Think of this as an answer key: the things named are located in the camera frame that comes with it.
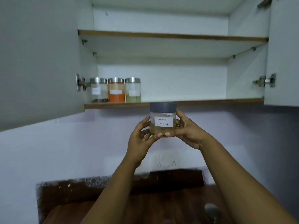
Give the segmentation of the person's left hand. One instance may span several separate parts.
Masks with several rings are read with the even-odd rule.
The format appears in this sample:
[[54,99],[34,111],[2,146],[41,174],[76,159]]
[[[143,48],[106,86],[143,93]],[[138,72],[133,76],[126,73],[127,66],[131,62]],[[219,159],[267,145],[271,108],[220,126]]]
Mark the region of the person's left hand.
[[148,150],[154,144],[145,142],[147,137],[151,136],[150,129],[145,129],[150,124],[150,116],[147,116],[136,125],[130,135],[124,160],[132,164],[135,169],[140,166]]

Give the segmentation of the person's right hand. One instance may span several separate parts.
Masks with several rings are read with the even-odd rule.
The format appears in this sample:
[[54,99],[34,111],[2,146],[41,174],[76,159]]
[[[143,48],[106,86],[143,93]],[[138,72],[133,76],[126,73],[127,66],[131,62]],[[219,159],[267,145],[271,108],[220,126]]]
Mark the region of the person's right hand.
[[195,122],[188,118],[182,111],[178,110],[176,115],[179,119],[183,120],[186,123],[185,128],[176,128],[176,129],[185,129],[186,134],[181,137],[184,143],[190,147],[201,150],[204,148],[210,147],[213,142],[213,138],[210,134],[200,128]]

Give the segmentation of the clear spice jar grey lid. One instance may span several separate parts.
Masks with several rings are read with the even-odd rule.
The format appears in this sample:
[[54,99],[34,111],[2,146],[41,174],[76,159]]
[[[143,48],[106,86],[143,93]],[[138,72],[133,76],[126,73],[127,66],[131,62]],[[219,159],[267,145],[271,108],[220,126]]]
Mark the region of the clear spice jar grey lid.
[[149,125],[151,135],[161,133],[165,137],[167,132],[176,129],[177,104],[174,102],[151,102]]

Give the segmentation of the person's left forearm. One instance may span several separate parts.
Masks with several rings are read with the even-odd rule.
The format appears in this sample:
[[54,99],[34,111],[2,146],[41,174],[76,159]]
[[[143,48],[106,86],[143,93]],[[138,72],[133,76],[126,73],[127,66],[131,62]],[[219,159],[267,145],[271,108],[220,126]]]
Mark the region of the person's left forearm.
[[80,224],[121,224],[132,188],[133,176],[142,160],[125,157],[99,198]]

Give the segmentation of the person's right forearm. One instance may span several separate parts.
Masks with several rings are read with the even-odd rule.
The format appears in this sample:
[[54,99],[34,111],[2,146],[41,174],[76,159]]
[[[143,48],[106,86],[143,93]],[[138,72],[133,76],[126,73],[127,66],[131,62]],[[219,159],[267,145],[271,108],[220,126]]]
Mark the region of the person's right forearm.
[[237,224],[299,224],[214,137],[200,145],[207,167]]

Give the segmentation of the glass jar with green spice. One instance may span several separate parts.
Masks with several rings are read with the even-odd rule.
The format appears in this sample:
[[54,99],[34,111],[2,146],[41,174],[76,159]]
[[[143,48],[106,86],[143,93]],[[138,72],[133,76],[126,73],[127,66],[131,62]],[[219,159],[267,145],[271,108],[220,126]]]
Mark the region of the glass jar with green spice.
[[126,98],[126,103],[141,102],[140,78],[130,77],[125,79],[125,98]]

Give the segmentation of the glass jar with orange powder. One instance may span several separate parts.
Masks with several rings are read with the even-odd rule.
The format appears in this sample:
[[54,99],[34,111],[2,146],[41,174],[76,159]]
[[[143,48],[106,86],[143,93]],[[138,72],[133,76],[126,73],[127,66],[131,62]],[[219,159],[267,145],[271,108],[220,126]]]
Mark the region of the glass jar with orange powder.
[[110,103],[125,103],[125,83],[122,78],[108,79],[108,96]]

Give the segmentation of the glass jar with dark cloves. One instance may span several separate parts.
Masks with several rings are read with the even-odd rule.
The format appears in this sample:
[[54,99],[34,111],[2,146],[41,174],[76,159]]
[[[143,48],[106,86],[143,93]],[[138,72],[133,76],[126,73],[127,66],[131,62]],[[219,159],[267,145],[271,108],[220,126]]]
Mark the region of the glass jar with dark cloves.
[[107,79],[94,77],[90,78],[89,83],[91,85],[91,98],[92,103],[108,103],[108,83]]

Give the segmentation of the white cabinet shelf board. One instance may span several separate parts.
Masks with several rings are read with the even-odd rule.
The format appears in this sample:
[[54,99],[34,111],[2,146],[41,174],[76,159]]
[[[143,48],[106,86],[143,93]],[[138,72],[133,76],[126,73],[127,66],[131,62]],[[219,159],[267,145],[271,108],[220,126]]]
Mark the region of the white cabinet shelf board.
[[135,33],[77,30],[92,52],[103,57],[227,59],[259,47],[268,37]]

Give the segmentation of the grey metal utensil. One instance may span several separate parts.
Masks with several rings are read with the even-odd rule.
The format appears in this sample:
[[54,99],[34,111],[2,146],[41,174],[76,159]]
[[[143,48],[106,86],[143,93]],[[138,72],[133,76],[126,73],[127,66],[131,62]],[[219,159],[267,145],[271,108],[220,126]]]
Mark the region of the grey metal utensil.
[[204,210],[208,218],[213,224],[220,224],[222,220],[222,213],[220,209],[212,204],[212,203],[207,203],[204,206]]

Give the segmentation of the metal cabinet door hinge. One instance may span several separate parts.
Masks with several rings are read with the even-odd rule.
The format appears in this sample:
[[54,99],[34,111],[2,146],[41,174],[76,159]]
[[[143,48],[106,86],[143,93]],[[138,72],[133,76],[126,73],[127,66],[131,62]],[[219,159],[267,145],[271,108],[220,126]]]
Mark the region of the metal cabinet door hinge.
[[79,74],[75,74],[76,76],[76,85],[77,85],[77,91],[86,91],[87,88],[91,87],[90,82],[86,82],[86,79],[84,77],[81,77]]
[[271,6],[272,0],[263,0],[257,5],[257,9],[266,9]]
[[269,78],[266,76],[260,76],[258,80],[253,80],[252,84],[257,85],[259,87],[265,87],[266,85],[270,87],[276,86],[276,73],[271,74]]

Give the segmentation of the white cabinet door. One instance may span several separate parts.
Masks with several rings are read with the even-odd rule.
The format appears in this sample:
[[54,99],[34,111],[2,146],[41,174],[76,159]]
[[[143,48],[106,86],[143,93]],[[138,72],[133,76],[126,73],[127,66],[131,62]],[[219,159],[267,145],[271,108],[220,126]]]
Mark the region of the white cabinet door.
[[270,11],[264,104],[299,107],[299,0],[273,0]]
[[76,76],[97,73],[78,29],[93,29],[91,0],[0,0],[0,132],[85,111]]

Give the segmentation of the white wall socket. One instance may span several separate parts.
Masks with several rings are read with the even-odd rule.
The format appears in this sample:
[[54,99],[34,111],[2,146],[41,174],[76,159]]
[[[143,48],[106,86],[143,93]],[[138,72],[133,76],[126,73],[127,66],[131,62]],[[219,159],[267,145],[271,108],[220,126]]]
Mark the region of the white wall socket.
[[155,155],[152,158],[153,170],[168,170],[179,168],[177,155]]

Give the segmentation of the white wall cabinet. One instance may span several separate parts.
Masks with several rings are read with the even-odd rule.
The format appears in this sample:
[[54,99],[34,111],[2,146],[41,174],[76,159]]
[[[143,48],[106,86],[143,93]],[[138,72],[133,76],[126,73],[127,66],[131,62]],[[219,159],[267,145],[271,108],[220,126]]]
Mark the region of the white wall cabinet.
[[[269,37],[270,10],[263,0],[91,0],[94,28],[89,30]],[[227,59],[103,57],[97,73],[105,78],[141,80],[141,102],[264,102],[265,87],[252,84],[266,76],[268,42]]]

